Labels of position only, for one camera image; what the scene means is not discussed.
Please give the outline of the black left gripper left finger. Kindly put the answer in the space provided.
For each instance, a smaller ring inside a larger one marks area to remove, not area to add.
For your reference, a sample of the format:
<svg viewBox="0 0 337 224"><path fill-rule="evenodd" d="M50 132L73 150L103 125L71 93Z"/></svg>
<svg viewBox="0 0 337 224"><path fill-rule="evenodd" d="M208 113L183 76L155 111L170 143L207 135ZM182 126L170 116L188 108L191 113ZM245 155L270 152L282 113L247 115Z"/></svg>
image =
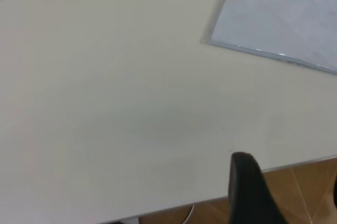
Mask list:
<svg viewBox="0 0 337 224"><path fill-rule="evenodd" d="M231 155L228 223L287 223L277 207L260 166L245 152Z"/></svg>

